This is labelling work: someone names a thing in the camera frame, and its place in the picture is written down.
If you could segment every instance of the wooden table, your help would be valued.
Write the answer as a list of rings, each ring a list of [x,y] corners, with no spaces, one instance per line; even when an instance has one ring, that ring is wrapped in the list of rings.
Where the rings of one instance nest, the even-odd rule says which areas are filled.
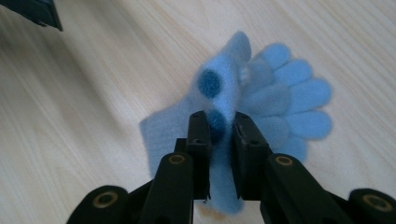
[[[176,102],[238,30],[273,42],[332,84],[331,135],[304,163],[343,198],[396,198],[396,3],[56,1],[60,33],[0,9],[0,223],[65,223],[92,189],[149,181],[138,123]],[[195,210],[194,223],[262,223]]]

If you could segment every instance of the dark blue dot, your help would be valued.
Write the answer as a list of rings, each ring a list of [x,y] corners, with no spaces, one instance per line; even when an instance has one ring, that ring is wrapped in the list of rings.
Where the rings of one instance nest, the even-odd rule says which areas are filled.
[[[215,98],[221,91],[219,75],[212,70],[205,70],[198,78],[198,89],[207,98]]]
[[[210,138],[212,143],[217,143],[225,134],[226,120],[218,110],[211,110],[206,113],[209,123]]]

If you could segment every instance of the glove finger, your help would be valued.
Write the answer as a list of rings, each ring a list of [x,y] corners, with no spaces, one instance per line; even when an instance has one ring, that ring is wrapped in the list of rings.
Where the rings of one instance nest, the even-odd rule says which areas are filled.
[[[268,117],[254,120],[270,147],[279,148],[288,141],[290,128],[284,119],[280,117]]]
[[[249,88],[258,89],[274,82],[274,75],[268,63],[262,58],[255,58],[247,63],[249,72]]]
[[[288,114],[305,112],[326,105],[332,98],[332,89],[326,80],[312,78],[290,88]]]
[[[248,36],[239,31],[231,37],[220,54],[234,56],[237,61],[247,63],[251,58],[251,48]]]
[[[210,195],[208,206],[224,214],[236,214],[244,203],[236,197],[233,172],[226,164],[210,167]]]
[[[311,65],[305,60],[292,60],[274,71],[275,83],[293,86],[312,77]]]
[[[332,130],[332,120],[322,111],[288,115],[285,120],[293,134],[306,139],[322,139]]]
[[[290,60],[290,49],[284,44],[275,43],[265,48],[257,57],[263,58],[271,70],[275,71]]]

